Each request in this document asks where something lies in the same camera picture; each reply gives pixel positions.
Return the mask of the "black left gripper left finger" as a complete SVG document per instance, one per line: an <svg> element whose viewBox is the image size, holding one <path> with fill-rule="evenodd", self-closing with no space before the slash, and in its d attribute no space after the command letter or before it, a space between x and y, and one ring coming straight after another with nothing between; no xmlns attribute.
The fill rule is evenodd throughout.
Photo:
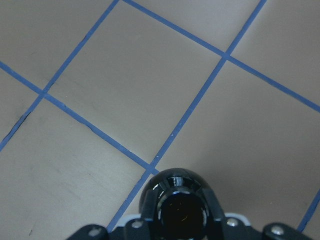
<svg viewBox="0 0 320 240"><path fill-rule="evenodd" d="M161 225L161 212L163 202L163 191L159 189L147 189L141 195L141 218L156 225Z"/></svg>

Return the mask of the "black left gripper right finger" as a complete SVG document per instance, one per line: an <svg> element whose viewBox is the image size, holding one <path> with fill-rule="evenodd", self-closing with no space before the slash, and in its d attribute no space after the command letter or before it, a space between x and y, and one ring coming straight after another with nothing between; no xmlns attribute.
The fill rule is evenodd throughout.
<svg viewBox="0 0 320 240"><path fill-rule="evenodd" d="M223 209L211 188L205 187L201 190L207 211L207 221L213 224L223 222Z"/></svg>

